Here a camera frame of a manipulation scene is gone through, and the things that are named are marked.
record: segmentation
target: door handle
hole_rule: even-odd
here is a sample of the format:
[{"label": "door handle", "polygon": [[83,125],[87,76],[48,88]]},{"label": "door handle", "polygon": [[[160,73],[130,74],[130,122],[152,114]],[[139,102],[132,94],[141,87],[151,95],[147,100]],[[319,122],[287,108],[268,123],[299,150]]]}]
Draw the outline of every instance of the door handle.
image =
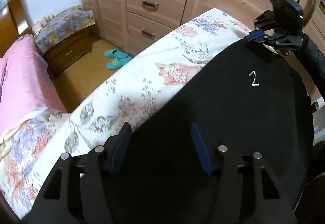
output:
[{"label": "door handle", "polygon": [[155,9],[158,9],[158,7],[159,7],[159,4],[158,3],[151,3],[151,2],[148,2],[146,0],[143,0],[142,1],[142,5],[149,6],[149,7],[153,7]]},{"label": "door handle", "polygon": [[311,17],[314,14],[314,11],[315,11],[315,8],[316,8],[316,2],[317,2],[317,0],[312,0],[312,2],[311,2],[310,8],[309,8],[309,10],[308,10],[308,12],[307,12],[307,14],[305,16],[305,19],[303,21],[303,26],[304,27],[308,24],[308,22],[310,21]]},{"label": "door handle", "polygon": [[149,36],[151,39],[155,39],[156,35],[155,34],[151,34],[149,32],[147,32],[145,29],[142,29],[141,32],[147,36]]}]

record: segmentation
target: wooden headboard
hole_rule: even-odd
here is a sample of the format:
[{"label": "wooden headboard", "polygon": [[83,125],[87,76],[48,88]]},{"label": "wooden headboard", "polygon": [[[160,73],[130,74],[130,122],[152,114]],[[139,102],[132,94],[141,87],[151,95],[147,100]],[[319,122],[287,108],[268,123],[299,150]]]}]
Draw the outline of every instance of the wooden headboard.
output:
[{"label": "wooden headboard", "polygon": [[0,57],[19,36],[31,34],[21,0],[0,0]]}]

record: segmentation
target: pink pillow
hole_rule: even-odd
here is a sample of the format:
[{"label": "pink pillow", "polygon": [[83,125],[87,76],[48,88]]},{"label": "pink pillow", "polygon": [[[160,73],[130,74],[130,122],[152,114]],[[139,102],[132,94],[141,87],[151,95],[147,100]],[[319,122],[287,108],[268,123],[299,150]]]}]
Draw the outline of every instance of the pink pillow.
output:
[{"label": "pink pillow", "polygon": [[1,65],[8,63],[0,102],[0,136],[37,107],[66,112],[31,35],[20,37],[1,61]]},{"label": "pink pillow", "polygon": [[1,78],[2,78],[2,73],[3,73],[3,70],[4,70],[4,59],[3,58],[0,58],[0,82],[1,82]]}]

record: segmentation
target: floral cloth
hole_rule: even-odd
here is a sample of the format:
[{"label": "floral cloth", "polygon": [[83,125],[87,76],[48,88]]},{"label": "floral cloth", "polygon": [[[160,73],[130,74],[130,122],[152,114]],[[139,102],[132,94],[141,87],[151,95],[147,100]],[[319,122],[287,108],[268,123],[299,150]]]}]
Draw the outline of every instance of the floral cloth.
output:
[{"label": "floral cloth", "polygon": [[214,56],[249,31],[231,16],[212,9],[137,55],[69,118],[46,115],[22,124],[0,149],[0,188],[16,214],[22,218],[31,209],[62,153],[86,154],[116,135],[124,122],[136,130]]},{"label": "floral cloth", "polygon": [[74,6],[56,15],[35,36],[38,49],[45,53],[49,48],[69,37],[73,33],[95,24],[94,12],[83,11],[81,6]]}]

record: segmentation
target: white number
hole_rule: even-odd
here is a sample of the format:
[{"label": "white number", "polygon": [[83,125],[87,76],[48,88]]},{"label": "white number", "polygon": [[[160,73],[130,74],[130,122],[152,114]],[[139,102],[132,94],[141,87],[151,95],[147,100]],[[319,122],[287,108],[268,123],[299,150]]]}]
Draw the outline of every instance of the white number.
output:
[{"label": "white number", "polygon": [[255,73],[255,71],[252,71],[248,76],[251,76],[252,74],[254,74],[254,81],[253,81],[253,84],[251,86],[252,87],[255,87],[257,85],[260,85],[260,84],[255,83],[255,80],[256,80],[256,73]]}]

